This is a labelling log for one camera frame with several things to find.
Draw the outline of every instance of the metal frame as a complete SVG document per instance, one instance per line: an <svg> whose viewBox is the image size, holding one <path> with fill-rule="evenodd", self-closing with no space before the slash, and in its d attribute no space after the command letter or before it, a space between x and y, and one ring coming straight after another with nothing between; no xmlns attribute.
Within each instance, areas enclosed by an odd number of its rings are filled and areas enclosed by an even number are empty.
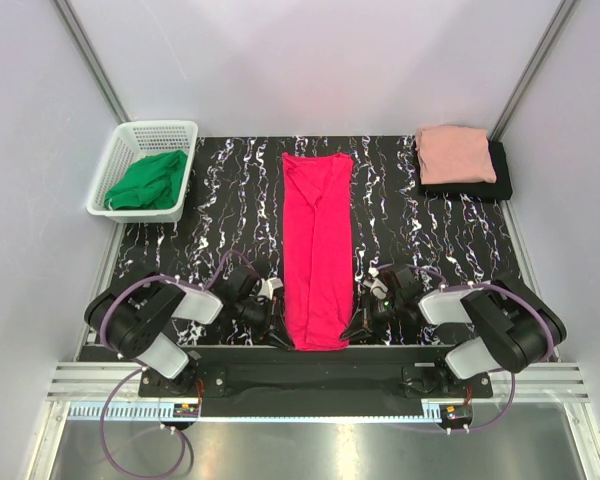
<svg viewBox="0 0 600 480"><path fill-rule="evenodd" d="M137 369L134 363L67 362L60 363L54 375L47 397L48 407L45 425L39 437L35 455L32 459L28 480L47 480L60 445L60 439L71 405L88 399L90 402L103 402L105 397L125 376ZM498 404L506 401L509 395L510 380L506 372L491 373L494 388L492 399L474 399L476 403ZM142 407L169 402L196 403L197 399L182 398L141 398L138 397L139 377L128 382L120 390L118 399L129 406ZM320 423L432 423L439 403L452 403L449 399L428 399L423 401L426 418L205 418L205 422L320 422ZM573 435L578 455L587 479L600 479L600 432L593 416L589 397L582 375L575 363L534 364L516 376L516 395L514 403L561 404L565 409L569 427Z"/></svg>
<svg viewBox="0 0 600 480"><path fill-rule="evenodd" d="M80 20L71 6L69 0L52 0L53 5L56 7L62 23L67 28L71 39L78 48L82 59L84 60L85 66L89 69L93 80L96 82L102 98L106 102L107 106L111 109L111 113L115 117L118 123L124 123L129 121L129 116L126 110L122 106L113 85L109 81L107 74L105 73L100 60L95 53L95 50L89 42Z"/></svg>
<svg viewBox="0 0 600 480"><path fill-rule="evenodd" d="M540 66L547 58L551 48L555 45L558 36L566 26L569 18L571 18L571 15L573 14L576 5L579 2L580 0L562 0L560 2L560 5L556 9L553 18L547 26L547 29L542 34L542 38L540 39L538 46L533 52L533 55L531 55L529 63L527 63L524 72L522 72L522 76L513 89L509 100L507 100L504 110L500 114L495 127L493 127L491 130L491 140L500 140L502 135L504 135L504 132L511 121L511 117L513 117L513 114L518 108L518 105L524 97L527 88L529 88L533 78L536 76Z"/></svg>
<svg viewBox="0 0 600 480"><path fill-rule="evenodd" d="M499 140L504 134L512 115L520 104L529 84L537 74L539 67L547 57L550 49L556 42L560 32L571 17L579 0L563 0L556 10L551 22L545 30L538 46L536 47L529 63L504 110L502 111L496 125L492 129L491 138ZM129 117L122 106L111 82L102 68L97 55L91 46L84 28L80 24L75 11L69 0L52 0L59 16L75 42L86 66L88 67L96 85L118 123L129 121ZM518 258L525 283L532 290L539 293L539 286L533 274L531 262L529 261L522 235L520 234L517 220L511 205L508 202L501 204L503 215L509 232L512 235L516 257ZM93 295L96 296L104 290L110 282L116 261L124 228L117 225L112 229L110 247L105 253ZM78 345L77 352L84 344L88 336L88 329L82 341ZM124 376L137 368L132 363L91 363L71 362L58 365L54 381L47 397L48 403L45 407L44 421L41 433L38 436L35 452L26 474L29 480L46 480L50 477L56 454L60 445L60 439L64 431L67 418L71 413L73 402L80 402L88 398L91 402L102 402L109 392ZM509 395L510 380L505 372L490 374L494 388L492 399L475 399L480 403L499 403ZM536 364L529 367L516 377L515 403L561 403L568 417L571 433L575 439L578 454L588 479L600 479L600 433L592 413L589 398L578 366L572 363ZM137 395L139 378L132 379L120 390L118 399L129 404L142 405L147 402L166 402L167 398L151 399L140 398ZM437 406L442 399L429 399L423 402L425 408ZM227 421L224 418L204 418L203 421ZM294 419L280 419L282 421L294 421ZM313 418L312 421L332 422L336 419L329 417ZM351 418L351 422L364 422L364 419Z"/></svg>

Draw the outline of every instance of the white plastic basket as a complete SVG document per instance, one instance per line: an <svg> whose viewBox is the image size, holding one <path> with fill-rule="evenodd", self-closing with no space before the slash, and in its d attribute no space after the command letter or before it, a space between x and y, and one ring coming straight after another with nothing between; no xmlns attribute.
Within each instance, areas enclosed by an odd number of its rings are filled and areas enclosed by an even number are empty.
<svg viewBox="0 0 600 480"><path fill-rule="evenodd" d="M198 136L194 122L182 120L156 120L128 122L113 131L109 145L100 162L100 168L89 195L87 210L92 215L108 217L118 223L172 223L182 218L184 197L193 153ZM187 154L187 164L180 194L176 204L168 210L109 210L104 206L104 196L124 176L132 163L149 155L182 150Z"/></svg>

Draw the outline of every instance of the green cloth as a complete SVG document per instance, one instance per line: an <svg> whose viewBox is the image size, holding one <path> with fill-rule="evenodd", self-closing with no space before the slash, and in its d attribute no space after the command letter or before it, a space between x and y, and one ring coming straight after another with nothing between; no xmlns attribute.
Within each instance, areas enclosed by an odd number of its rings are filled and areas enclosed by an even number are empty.
<svg viewBox="0 0 600 480"><path fill-rule="evenodd" d="M145 157L131 165L104 196L112 210L166 210L178 202L187 155L182 150Z"/></svg>

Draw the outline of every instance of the white wall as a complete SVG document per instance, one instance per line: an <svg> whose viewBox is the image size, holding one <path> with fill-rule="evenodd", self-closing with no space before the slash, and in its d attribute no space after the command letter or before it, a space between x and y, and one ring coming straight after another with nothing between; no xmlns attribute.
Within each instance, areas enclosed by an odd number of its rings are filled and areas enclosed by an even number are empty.
<svg viewBox="0 0 600 480"><path fill-rule="evenodd" d="M129 115L203 135L493 127L558 0L72 0Z"/></svg>
<svg viewBox="0 0 600 480"><path fill-rule="evenodd" d="M0 479L75 351L110 225L84 209L114 121L48 0L0 0Z"/></svg>
<svg viewBox="0 0 600 480"><path fill-rule="evenodd" d="M600 0L583 1L504 137L513 206L561 352L600 423Z"/></svg>

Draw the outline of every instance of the pink cloth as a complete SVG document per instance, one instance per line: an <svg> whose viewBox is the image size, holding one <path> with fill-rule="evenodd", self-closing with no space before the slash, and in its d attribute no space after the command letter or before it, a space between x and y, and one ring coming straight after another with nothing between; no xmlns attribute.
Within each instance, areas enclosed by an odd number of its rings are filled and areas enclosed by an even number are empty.
<svg viewBox="0 0 600 480"><path fill-rule="evenodd" d="M464 127L425 127L416 133L423 185L496 182L487 131Z"/></svg>
<svg viewBox="0 0 600 480"><path fill-rule="evenodd" d="M285 323L298 350L339 350L353 311L348 155L282 154Z"/></svg>

